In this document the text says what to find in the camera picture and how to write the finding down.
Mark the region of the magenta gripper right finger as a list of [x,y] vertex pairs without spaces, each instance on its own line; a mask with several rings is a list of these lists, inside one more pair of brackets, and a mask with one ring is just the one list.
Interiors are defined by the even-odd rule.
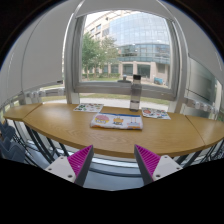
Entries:
[[145,185],[182,169],[168,155],[159,156],[139,145],[134,146],[134,155]]

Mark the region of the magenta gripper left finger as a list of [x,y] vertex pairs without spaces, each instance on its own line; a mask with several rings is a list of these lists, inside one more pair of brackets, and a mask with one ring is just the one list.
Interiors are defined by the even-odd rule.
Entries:
[[87,146],[68,157],[58,157],[46,168],[46,171],[83,186],[93,155],[93,146]]

